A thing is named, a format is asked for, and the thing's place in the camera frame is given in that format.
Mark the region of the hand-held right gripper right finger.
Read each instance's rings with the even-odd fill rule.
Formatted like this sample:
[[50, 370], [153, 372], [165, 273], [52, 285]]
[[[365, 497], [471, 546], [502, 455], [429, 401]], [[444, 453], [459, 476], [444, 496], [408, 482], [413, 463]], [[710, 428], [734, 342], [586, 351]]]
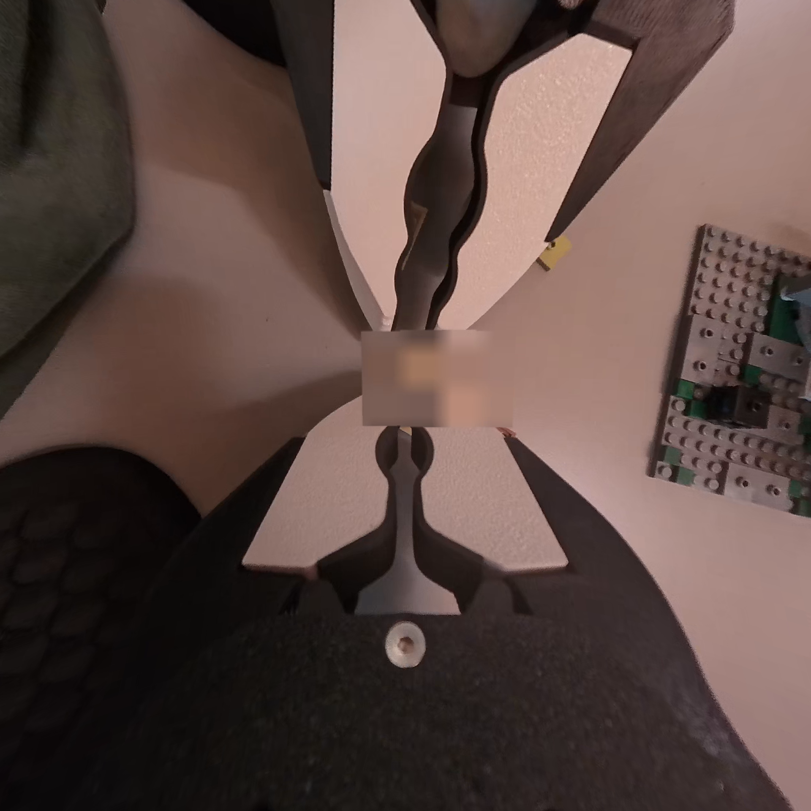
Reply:
[[414, 552], [467, 555], [502, 573], [568, 564], [529, 483], [496, 427], [414, 427]]

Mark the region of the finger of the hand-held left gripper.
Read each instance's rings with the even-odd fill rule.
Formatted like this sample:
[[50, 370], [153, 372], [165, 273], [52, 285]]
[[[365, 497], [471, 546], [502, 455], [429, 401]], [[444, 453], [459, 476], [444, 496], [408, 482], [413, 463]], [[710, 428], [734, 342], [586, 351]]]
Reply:
[[497, 73], [430, 328], [471, 327], [536, 263], [633, 55], [608, 35], [562, 33]]
[[331, 166], [324, 199], [370, 329], [388, 331], [416, 225], [414, 168], [435, 134], [449, 72], [422, 2], [333, 4]]

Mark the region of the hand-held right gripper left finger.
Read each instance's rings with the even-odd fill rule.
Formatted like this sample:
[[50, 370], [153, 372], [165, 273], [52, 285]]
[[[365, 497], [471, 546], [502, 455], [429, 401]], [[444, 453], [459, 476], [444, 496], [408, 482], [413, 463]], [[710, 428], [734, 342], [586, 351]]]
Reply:
[[332, 411], [302, 441], [242, 558], [245, 568], [376, 580], [397, 548], [392, 467], [398, 429], [369, 427], [362, 399]]

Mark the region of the olive square toy tile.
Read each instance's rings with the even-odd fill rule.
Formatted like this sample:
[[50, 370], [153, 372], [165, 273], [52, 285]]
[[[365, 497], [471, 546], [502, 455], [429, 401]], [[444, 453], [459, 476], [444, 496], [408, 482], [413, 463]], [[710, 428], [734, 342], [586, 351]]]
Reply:
[[551, 271], [555, 266], [566, 257], [572, 250], [572, 242], [565, 235], [562, 234], [558, 238], [548, 243], [546, 248], [537, 258], [537, 264], [544, 271]]

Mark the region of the grey toy brick building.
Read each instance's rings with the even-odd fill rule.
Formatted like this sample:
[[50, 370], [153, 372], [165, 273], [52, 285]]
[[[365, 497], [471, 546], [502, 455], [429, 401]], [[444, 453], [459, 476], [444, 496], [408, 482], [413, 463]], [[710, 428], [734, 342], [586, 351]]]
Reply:
[[810, 258], [704, 225], [648, 474], [810, 515]]

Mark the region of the black mesh chair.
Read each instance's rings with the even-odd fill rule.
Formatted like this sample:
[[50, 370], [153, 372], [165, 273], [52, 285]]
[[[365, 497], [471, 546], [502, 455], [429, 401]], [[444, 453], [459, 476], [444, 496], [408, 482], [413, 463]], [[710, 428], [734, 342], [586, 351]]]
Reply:
[[160, 468], [84, 446], [1, 473], [1, 796], [25, 809], [119, 679], [131, 625], [200, 514]]

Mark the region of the person's green sweater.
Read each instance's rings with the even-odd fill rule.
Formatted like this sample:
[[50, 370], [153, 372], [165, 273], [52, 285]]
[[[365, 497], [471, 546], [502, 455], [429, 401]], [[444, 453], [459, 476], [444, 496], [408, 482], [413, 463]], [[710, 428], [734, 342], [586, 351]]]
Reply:
[[105, 2], [1, 2], [1, 414], [135, 223], [126, 94]]

